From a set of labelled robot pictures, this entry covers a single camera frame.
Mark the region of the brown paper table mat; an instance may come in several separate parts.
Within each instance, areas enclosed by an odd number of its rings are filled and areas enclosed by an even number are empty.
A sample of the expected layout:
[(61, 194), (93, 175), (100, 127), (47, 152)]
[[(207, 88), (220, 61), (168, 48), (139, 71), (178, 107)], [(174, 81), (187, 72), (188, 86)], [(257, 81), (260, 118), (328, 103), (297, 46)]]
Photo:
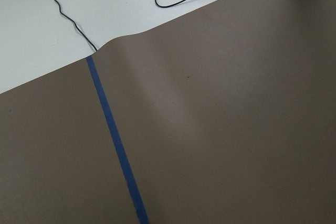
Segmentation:
[(3, 93), (1, 223), (335, 223), (335, 0), (218, 0)]

